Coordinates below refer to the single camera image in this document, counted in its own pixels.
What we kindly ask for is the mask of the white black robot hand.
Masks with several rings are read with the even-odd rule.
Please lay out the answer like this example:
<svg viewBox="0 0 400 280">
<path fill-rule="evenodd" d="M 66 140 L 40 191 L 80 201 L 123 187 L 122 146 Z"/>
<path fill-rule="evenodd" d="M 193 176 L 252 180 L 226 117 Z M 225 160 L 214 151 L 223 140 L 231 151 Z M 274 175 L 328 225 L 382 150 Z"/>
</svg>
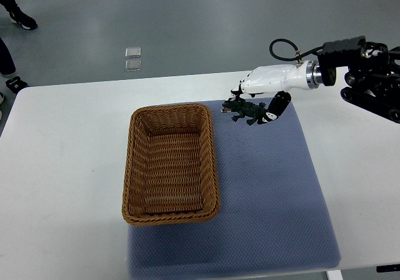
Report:
<svg viewBox="0 0 400 280">
<path fill-rule="evenodd" d="M 241 96 L 248 94 L 254 97 L 259 94 L 274 93 L 272 101 L 266 104 L 264 124 L 275 121 L 291 102 L 289 90 L 316 89 L 323 82 L 319 65 L 307 61 L 299 66 L 291 64 L 261 66 L 251 71 L 240 80 L 237 87 L 231 90 L 229 101 L 246 101 Z"/>
</svg>

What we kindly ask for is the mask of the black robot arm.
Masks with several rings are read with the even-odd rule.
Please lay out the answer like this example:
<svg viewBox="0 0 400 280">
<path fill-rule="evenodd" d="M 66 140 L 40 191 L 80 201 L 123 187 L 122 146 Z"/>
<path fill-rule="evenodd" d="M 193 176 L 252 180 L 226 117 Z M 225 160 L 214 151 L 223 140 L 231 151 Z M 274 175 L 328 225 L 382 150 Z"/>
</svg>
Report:
<svg viewBox="0 0 400 280">
<path fill-rule="evenodd" d="M 333 86 L 336 68 L 347 67 L 341 97 L 348 103 L 399 123 L 399 47 L 368 42 L 364 36 L 325 42 L 315 53 L 322 83 Z"/>
</svg>

